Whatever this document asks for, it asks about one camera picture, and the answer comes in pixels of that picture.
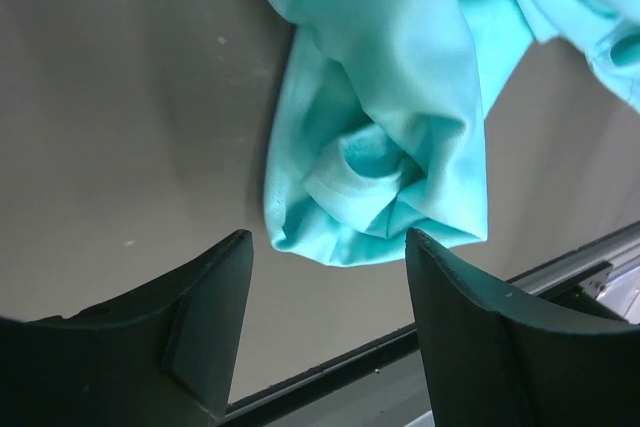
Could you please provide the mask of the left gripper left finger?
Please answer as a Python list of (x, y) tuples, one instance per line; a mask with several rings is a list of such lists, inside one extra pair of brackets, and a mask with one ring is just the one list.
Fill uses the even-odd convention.
[(252, 235), (239, 230), (72, 317), (3, 319), (2, 424), (221, 424), (252, 265)]

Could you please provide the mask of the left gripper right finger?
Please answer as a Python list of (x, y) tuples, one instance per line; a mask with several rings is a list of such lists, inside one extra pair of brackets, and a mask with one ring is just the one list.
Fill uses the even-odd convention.
[(635, 426), (639, 328), (531, 295), (412, 229), (406, 271), (438, 426)]

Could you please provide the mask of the teal t shirt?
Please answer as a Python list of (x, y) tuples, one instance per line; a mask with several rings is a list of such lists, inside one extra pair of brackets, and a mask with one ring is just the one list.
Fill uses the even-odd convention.
[(419, 229), (488, 236), (485, 120), (534, 42), (561, 38), (639, 103), (639, 0), (268, 0), (296, 32), (264, 177), (272, 247), (401, 259)]

